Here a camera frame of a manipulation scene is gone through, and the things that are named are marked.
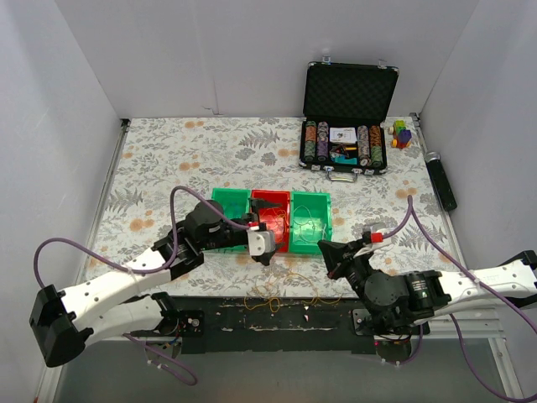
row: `white wall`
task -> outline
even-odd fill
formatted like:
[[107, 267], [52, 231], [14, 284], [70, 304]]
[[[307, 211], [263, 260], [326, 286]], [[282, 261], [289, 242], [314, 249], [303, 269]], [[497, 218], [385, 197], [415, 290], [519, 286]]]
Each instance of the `white wall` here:
[[[451, 218], [471, 268], [537, 249], [537, 3], [480, 0], [422, 113], [458, 208]], [[532, 310], [537, 320], [537, 311]], [[535, 335], [503, 312], [526, 395], [536, 391]]]
[[[53, 0], [0, 0], [0, 401], [34, 400], [43, 358], [29, 327], [36, 246], [85, 242], [120, 122]], [[81, 254], [45, 251], [46, 284]]]
[[299, 116], [306, 65], [401, 70], [420, 111], [477, 0], [56, 0], [118, 115]]

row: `red bin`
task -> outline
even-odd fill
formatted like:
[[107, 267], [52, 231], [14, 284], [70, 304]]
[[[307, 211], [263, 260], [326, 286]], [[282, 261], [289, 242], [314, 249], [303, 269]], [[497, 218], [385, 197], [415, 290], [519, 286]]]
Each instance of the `red bin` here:
[[252, 199], [263, 199], [267, 202], [277, 203], [280, 207], [262, 208], [259, 210], [259, 219], [267, 224], [267, 229], [274, 231], [276, 243], [283, 246], [279, 252], [289, 249], [289, 215], [291, 193], [289, 191], [252, 191]]

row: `plastic storage bin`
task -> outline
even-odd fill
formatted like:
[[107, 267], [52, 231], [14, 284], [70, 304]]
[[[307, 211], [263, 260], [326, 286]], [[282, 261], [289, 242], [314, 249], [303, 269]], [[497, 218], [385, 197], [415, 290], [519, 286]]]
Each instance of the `plastic storage bin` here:
[[278, 249], [279, 252], [289, 250], [290, 198], [288, 191], [252, 191], [252, 199], [263, 199], [280, 205], [259, 210], [259, 219], [267, 224], [267, 229], [274, 231], [276, 243], [284, 245]]
[[328, 193], [291, 192], [289, 251], [321, 254], [317, 241], [331, 240], [331, 201]]
[[[219, 202], [227, 218], [241, 218], [245, 212], [250, 211], [250, 193], [248, 189], [227, 189], [215, 187], [211, 199]], [[234, 246], [219, 250], [244, 250], [246, 246]]]

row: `patterned table mat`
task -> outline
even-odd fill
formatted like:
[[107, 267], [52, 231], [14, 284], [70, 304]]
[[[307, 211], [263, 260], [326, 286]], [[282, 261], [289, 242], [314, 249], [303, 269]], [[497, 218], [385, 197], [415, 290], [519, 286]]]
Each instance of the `patterned table mat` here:
[[[395, 119], [387, 118], [386, 124]], [[412, 131], [411, 146], [403, 150], [388, 146], [387, 173], [361, 175], [351, 184], [329, 182], [324, 173], [298, 166], [300, 118], [133, 119], [93, 248], [117, 262], [140, 254], [170, 230], [169, 192], [181, 184], [205, 197], [211, 196], [213, 187], [328, 192], [332, 240], [340, 242], [360, 238], [364, 223], [395, 227], [410, 194], [433, 239], [450, 250], [412, 120], [397, 119]], [[182, 192], [175, 200], [178, 219], [197, 203]], [[356, 297], [346, 280], [326, 278], [321, 257], [281, 254], [264, 267], [247, 254], [206, 252], [205, 261], [158, 290], [183, 296]], [[412, 219], [394, 237], [394, 245], [376, 252], [371, 263], [391, 275], [455, 270], [427, 243]], [[84, 279], [108, 270], [91, 259]]]

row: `green bin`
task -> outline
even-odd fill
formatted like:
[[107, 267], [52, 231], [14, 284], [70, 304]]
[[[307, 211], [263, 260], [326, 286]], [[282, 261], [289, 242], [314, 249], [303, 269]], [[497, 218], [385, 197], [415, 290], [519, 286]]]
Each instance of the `green bin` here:
[[[241, 218], [245, 212], [250, 211], [250, 193], [248, 189], [227, 189], [215, 187], [212, 190], [211, 199], [219, 202], [224, 209], [227, 218]], [[232, 248], [222, 248], [219, 250], [244, 250], [246, 246], [234, 246]]]
[[290, 210], [289, 252], [321, 254], [317, 241], [332, 238], [330, 194], [292, 191]]

